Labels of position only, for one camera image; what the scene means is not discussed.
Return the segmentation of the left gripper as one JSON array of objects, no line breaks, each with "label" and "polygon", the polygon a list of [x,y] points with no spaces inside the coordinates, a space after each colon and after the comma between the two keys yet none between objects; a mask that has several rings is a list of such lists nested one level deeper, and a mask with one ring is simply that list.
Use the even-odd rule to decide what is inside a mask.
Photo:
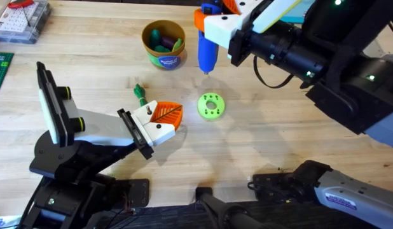
[{"label": "left gripper", "polygon": [[118,110],[118,114],[119,117],[77,109],[76,115],[85,122],[85,130],[75,134],[74,139],[103,146],[133,144],[148,160],[154,152],[152,143],[157,146],[175,136],[183,118],[183,106],[151,101],[136,109],[135,116],[124,109]]}]

